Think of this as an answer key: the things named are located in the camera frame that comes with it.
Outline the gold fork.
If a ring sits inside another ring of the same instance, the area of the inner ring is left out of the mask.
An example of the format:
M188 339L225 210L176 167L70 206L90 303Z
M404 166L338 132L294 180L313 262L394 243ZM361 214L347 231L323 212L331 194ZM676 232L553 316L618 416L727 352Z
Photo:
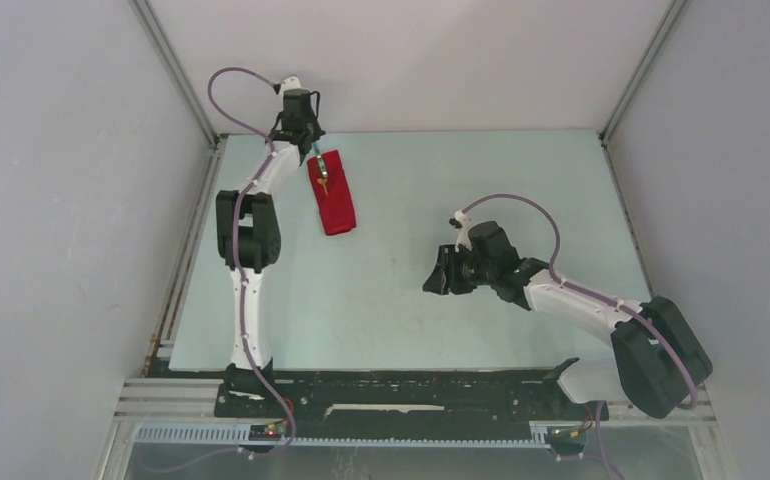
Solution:
M324 196L328 196L329 195L328 178L327 177L318 177L316 179L316 181L321 186L323 195Z

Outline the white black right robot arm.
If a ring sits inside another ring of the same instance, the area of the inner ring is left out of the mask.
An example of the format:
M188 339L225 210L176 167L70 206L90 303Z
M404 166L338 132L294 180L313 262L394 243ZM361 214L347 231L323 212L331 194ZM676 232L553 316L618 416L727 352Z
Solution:
M687 407L712 374L711 359L672 300L589 294L552 274L547 262L520 256L497 222L449 222L457 240L439 246L423 291L464 295L488 287L500 300L565 320L611 349L609 359L572 359L557 367L554 383L542 392L552 416L567 418L585 403L627 399L648 416L664 418Z

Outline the silver spoon teal handle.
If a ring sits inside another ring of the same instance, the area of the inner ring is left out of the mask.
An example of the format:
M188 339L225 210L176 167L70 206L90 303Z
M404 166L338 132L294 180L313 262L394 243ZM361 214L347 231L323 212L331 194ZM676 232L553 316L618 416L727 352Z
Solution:
M323 156L322 149L319 145L318 141L315 141L312 145L312 149L314 152L314 156L318 165L318 170L320 172L320 177L323 179L327 179L329 177L327 164Z

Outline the red satin napkin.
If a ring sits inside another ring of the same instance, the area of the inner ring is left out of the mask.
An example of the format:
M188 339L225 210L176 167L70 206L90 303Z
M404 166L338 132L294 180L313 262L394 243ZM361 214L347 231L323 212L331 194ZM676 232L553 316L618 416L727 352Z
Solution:
M329 195L324 196L316 179L320 177L315 157L307 163L307 173L315 196L321 225L326 236L348 233L357 227L351 190L337 150L323 153L329 173Z

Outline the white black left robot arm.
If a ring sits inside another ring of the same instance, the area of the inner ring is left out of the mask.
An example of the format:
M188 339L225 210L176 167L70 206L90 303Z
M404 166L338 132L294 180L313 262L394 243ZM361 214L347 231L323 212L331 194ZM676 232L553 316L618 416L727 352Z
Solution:
M319 125L321 95L293 88L281 93L282 108L265 142L265 158L237 190L215 198L220 257L231 270L237 324L224 385L253 416L277 403L272 385L272 352L261 315L262 281L281 252L273 194L301 165L324 134Z

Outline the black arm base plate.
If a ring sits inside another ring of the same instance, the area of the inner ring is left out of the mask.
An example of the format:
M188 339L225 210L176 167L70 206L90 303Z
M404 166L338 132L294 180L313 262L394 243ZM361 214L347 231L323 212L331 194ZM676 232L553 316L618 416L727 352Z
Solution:
M269 395L238 396L219 386L217 418L279 419L297 428L297 437L361 439L519 440L532 433L531 423L571 422L585 425L608 419L597 402L575 404L547 369L496 371L340 371L279 370L272 372ZM441 413L334 412L310 413L299 419L293 401L361 404L435 404Z

